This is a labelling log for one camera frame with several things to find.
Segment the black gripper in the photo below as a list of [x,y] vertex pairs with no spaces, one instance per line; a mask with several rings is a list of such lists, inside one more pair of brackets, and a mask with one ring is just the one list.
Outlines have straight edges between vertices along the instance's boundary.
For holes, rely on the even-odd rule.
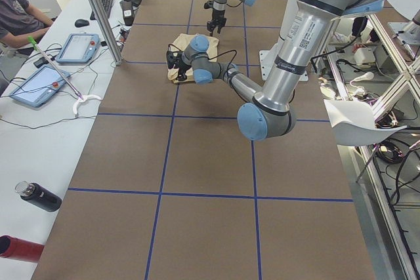
[[178,82],[183,82],[187,80],[188,76],[186,72],[188,71],[188,68],[184,67],[184,63],[182,61],[181,50],[176,50],[176,51],[168,50],[166,52],[166,61],[167,61],[167,67],[169,70],[178,69],[177,71]]
[[207,1],[204,4],[204,9],[212,9],[212,19],[207,22],[207,29],[209,30],[209,35],[212,37],[216,30],[221,30],[225,27],[226,18],[224,17],[226,10],[227,0],[223,0],[222,3],[212,0]]

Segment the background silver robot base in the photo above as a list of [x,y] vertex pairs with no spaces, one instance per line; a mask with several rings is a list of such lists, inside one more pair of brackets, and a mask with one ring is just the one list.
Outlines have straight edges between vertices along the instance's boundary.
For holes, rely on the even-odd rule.
[[389,22],[389,28],[394,33],[411,60],[419,55],[419,11],[409,22]]

